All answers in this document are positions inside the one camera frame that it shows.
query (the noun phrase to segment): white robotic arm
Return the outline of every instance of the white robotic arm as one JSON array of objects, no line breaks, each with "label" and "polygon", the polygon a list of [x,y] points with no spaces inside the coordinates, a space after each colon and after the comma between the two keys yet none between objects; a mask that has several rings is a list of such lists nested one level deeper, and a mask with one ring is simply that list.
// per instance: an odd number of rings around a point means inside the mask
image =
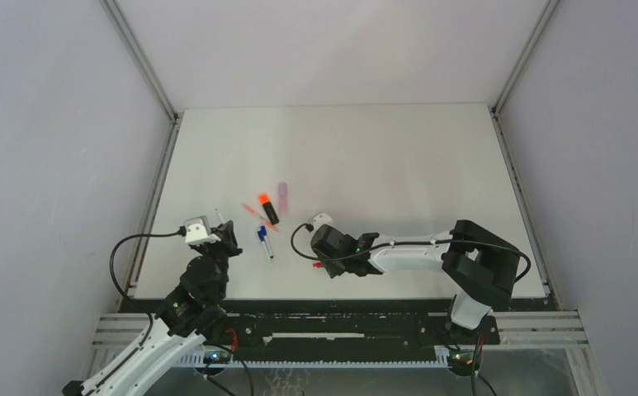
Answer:
[{"label": "white robotic arm", "polygon": [[[389,237],[364,233],[357,239],[331,227],[327,214],[317,214],[305,227],[315,231],[311,248],[333,278],[349,272],[358,276],[399,270],[447,273],[461,288],[448,312],[450,323],[475,330],[492,307],[510,303],[513,284],[529,271],[530,261],[516,247],[469,220],[438,235]],[[516,276],[520,258],[526,270]]]},{"label": "white robotic arm", "polygon": [[146,337],[146,331],[122,351],[115,360],[81,384],[77,394],[88,396],[140,396],[182,356],[193,351],[206,338],[192,333],[187,337],[168,335],[170,328],[161,318]]},{"label": "white robotic arm", "polygon": [[211,228],[206,217],[185,222],[186,243],[201,255],[192,259],[179,285],[163,300],[149,328],[92,378],[71,381],[64,396],[140,396],[182,356],[223,326],[229,257],[238,256],[234,224]]}]

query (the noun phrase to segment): black cable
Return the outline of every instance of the black cable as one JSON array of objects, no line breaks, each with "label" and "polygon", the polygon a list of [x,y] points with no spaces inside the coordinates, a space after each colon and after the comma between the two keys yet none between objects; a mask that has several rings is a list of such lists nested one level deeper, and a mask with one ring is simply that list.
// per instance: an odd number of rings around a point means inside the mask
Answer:
[{"label": "black cable", "polygon": [[497,248],[497,249],[501,249],[501,250],[505,250],[508,252],[512,252],[515,253],[518,257],[522,257],[523,260],[525,260],[525,269],[522,270],[522,272],[520,273],[520,275],[516,276],[515,281],[513,283],[517,283],[519,280],[521,280],[525,275],[527,275],[527,273],[530,271],[530,268],[532,267],[532,262],[530,261],[530,257],[527,256],[527,254],[514,249],[514,248],[510,248],[510,247],[505,247],[505,246],[500,246],[500,245],[496,245],[494,243],[485,243],[485,242],[476,242],[476,241],[466,241],[466,240],[462,240],[462,239],[444,239],[444,240],[437,240],[435,241],[435,243],[430,243],[430,242],[425,242],[425,241],[419,241],[419,242],[410,242],[410,241],[402,241],[402,242],[395,242],[395,243],[380,243],[379,245],[375,245],[373,247],[370,247],[366,250],[363,250],[362,252],[357,252],[354,254],[350,254],[348,256],[343,256],[343,257],[338,257],[338,258],[320,258],[320,257],[312,257],[309,255],[306,255],[302,252],[300,252],[296,246],[295,246],[295,236],[296,233],[299,232],[300,229],[302,229],[303,227],[311,227],[311,224],[309,223],[303,223],[300,224],[294,231],[292,231],[292,235],[290,236],[290,246],[292,247],[292,250],[300,257],[303,257],[307,260],[314,260],[314,261],[319,261],[319,262],[340,262],[342,260],[348,260],[351,258],[355,258],[355,257],[359,257],[363,254],[369,253],[373,250],[376,249],[380,249],[380,248],[387,248],[389,246],[404,246],[404,245],[419,245],[419,246],[427,246],[427,245],[443,245],[445,243],[468,243],[470,245],[475,245],[475,246],[488,246],[490,248]]},{"label": "black cable", "polygon": [[472,395],[476,396],[476,356],[479,352],[479,345],[481,344],[481,339],[479,333],[476,333],[476,345],[474,345],[474,355],[472,355],[472,375],[470,377],[471,385],[472,385]]},{"label": "black cable", "polygon": [[498,396],[498,395],[496,394],[496,391],[494,390],[494,387],[493,387],[493,386],[491,386],[491,384],[489,384],[489,381],[487,381],[487,380],[486,380],[486,378],[484,378],[484,376],[483,376],[483,375],[479,374],[479,379],[481,380],[481,382],[485,383],[485,384],[486,384],[486,386],[488,386],[488,387],[489,387],[489,390],[491,391],[491,394],[492,394],[493,396]]},{"label": "black cable", "polygon": [[389,247],[389,246],[402,246],[402,245],[421,245],[421,246],[426,246],[426,245],[432,245],[432,243],[427,242],[427,241],[422,241],[422,242],[421,241],[419,241],[419,242],[404,241],[404,242],[396,242],[394,244],[392,244],[392,243],[380,243],[379,245],[375,245],[373,247],[370,247],[369,249],[363,250],[362,252],[353,253],[353,254],[350,254],[350,255],[347,255],[347,256],[343,256],[343,257],[338,257],[338,258],[312,257],[312,256],[309,256],[309,255],[306,255],[306,254],[300,252],[295,246],[295,235],[296,235],[296,233],[299,232],[299,230],[302,227],[306,227],[306,226],[309,226],[309,223],[300,224],[300,226],[297,227],[292,232],[292,235],[290,236],[290,245],[292,247],[292,250],[294,250],[295,253],[298,256],[303,257],[303,258],[305,258],[307,260],[315,260],[315,261],[320,261],[320,262],[340,262],[341,260],[347,260],[347,259],[350,259],[350,258],[355,258],[355,257],[361,256],[363,254],[369,253],[369,252],[371,252],[373,250],[376,250],[376,249],[379,249],[379,248],[386,248],[386,247]]},{"label": "black cable", "polygon": [[225,394],[228,394],[229,396],[236,396],[233,392],[231,392],[229,389],[227,389],[225,386],[220,384],[216,379],[210,377],[209,375],[205,377],[205,380],[210,381],[214,386],[223,390]]},{"label": "black cable", "polygon": [[121,239],[115,245],[115,247],[112,249],[112,253],[110,254],[110,277],[112,278],[112,283],[115,284],[115,288],[120,293],[120,295],[122,296],[123,299],[126,299],[127,301],[129,301],[139,311],[141,311],[142,313],[146,314],[146,316],[149,317],[149,328],[146,329],[146,333],[144,334],[144,337],[141,338],[141,341],[139,342],[139,346],[140,347],[143,346],[144,342],[146,341],[146,339],[149,338],[149,334],[151,333],[151,329],[154,326],[154,316],[150,312],[148,312],[143,306],[141,306],[141,304],[139,304],[138,301],[136,301],[136,300],[132,299],[131,297],[129,297],[128,295],[126,295],[126,293],[120,287],[119,282],[117,282],[117,277],[115,276],[115,255],[117,253],[117,249],[124,242],[129,241],[129,240],[134,239],[134,238],[168,238],[168,237],[174,237],[176,235],[184,235],[184,234],[185,234],[185,228],[184,227],[181,227],[175,233],[135,233],[134,235],[130,235],[130,236],[126,237],[126,238]]},{"label": "black cable", "polygon": [[246,376],[248,377],[248,384],[250,384],[251,387],[251,396],[253,396],[253,392],[254,392],[254,385],[253,385],[253,376],[251,375],[251,370],[248,368],[248,366],[246,365],[245,361],[242,361],[241,358],[239,358],[238,355],[236,355],[236,352],[231,351],[229,348],[227,348],[226,346],[223,345],[219,345],[219,344],[214,344],[212,342],[207,342],[206,345],[211,345],[213,347],[217,347],[219,349],[223,349],[224,351],[227,351],[228,353],[231,354],[231,356],[234,357],[235,360],[239,361],[239,363],[243,366],[243,369],[246,371]]}]

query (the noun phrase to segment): white enclosure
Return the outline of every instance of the white enclosure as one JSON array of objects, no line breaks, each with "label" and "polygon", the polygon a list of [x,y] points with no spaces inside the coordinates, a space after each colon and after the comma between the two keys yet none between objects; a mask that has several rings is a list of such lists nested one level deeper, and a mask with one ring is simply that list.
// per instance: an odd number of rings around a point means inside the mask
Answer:
[{"label": "white enclosure", "polygon": [[[240,203],[278,182],[268,265]],[[516,297],[578,309],[609,394],[638,394],[638,2],[0,2],[0,394],[80,378],[114,243],[214,208],[247,249],[231,299],[448,297],[434,274],[328,280],[287,237],[320,210],[352,234],[473,219],[534,257]],[[132,246],[138,298],[192,255]]]}]

